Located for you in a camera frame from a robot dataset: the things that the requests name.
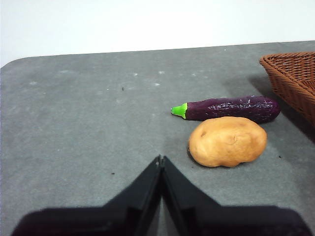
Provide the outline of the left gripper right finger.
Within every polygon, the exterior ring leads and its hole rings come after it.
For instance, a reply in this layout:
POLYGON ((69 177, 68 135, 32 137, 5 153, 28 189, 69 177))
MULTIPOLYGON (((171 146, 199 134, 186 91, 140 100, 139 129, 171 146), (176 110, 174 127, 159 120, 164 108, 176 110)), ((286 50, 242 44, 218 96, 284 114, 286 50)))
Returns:
POLYGON ((310 236, 295 211, 277 206, 222 206, 192 184, 165 156, 163 198, 181 236, 310 236))

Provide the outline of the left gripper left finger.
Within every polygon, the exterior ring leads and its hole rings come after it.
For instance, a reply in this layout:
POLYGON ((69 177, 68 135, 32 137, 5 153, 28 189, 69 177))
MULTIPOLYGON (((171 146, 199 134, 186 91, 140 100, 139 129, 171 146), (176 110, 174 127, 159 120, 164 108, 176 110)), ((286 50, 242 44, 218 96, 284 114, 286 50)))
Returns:
POLYGON ((103 206, 46 208, 26 214, 14 236, 145 235, 160 202, 161 157, 103 206))

